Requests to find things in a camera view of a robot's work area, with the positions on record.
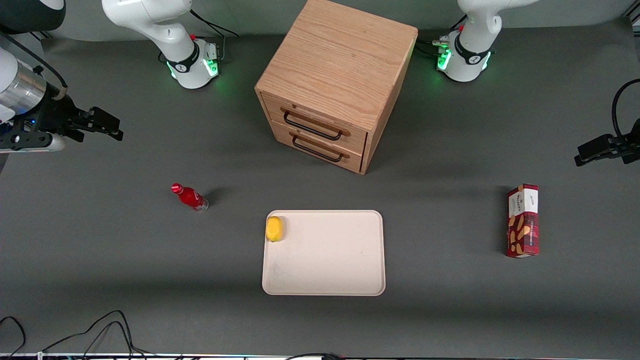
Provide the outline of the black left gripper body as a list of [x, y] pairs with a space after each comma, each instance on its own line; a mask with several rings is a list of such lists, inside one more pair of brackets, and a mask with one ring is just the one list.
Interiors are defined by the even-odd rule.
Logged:
[[640, 159], [640, 119], [638, 118], [631, 131], [621, 136], [626, 146], [626, 153], [621, 157], [624, 164], [631, 164]]

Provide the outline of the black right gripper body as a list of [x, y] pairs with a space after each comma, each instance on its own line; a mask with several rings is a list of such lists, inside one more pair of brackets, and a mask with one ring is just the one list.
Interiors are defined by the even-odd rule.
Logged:
[[27, 117], [31, 130], [50, 133], [74, 133], [92, 128], [87, 112], [75, 106], [70, 96], [61, 100], [45, 97]]

